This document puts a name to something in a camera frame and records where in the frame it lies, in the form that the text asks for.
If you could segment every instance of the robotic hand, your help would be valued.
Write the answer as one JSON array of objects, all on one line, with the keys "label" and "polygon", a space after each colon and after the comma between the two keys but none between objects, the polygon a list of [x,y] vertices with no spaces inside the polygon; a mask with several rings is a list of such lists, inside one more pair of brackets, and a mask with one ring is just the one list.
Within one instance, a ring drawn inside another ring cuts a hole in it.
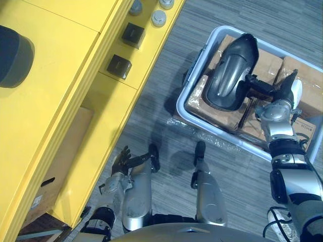
[{"label": "robotic hand", "polygon": [[[273,101],[265,107],[258,107],[256,116],[261,120],[272,156],[273,199],[286,206],[301,241],[323,241],[323,183],[292,127],[300,114],[297,105],[302,94],[302,83],[295,79],[296,75],[297,70],[294,70],[277,91],[263,88],[273,96]],[[251,75],[246,78],[255,83],[258,81]]]},{"label": "robotic hand", "polygon": [[150,174],[150,170],[157,172],[159,168],[158,150],[155,145],[149,146],[148,153],[134,158],[131,158],[130,150],[126,146],[115,158],[111,176],[106,179],[104,184],[99,186],[102,197],[98,201],[93,215],[85,223],[74,241],[110,241],[111,229],[116,216],[120,212],[125,191],[133,188],[133,178],[143,169],[148,169],[147,174]]}]

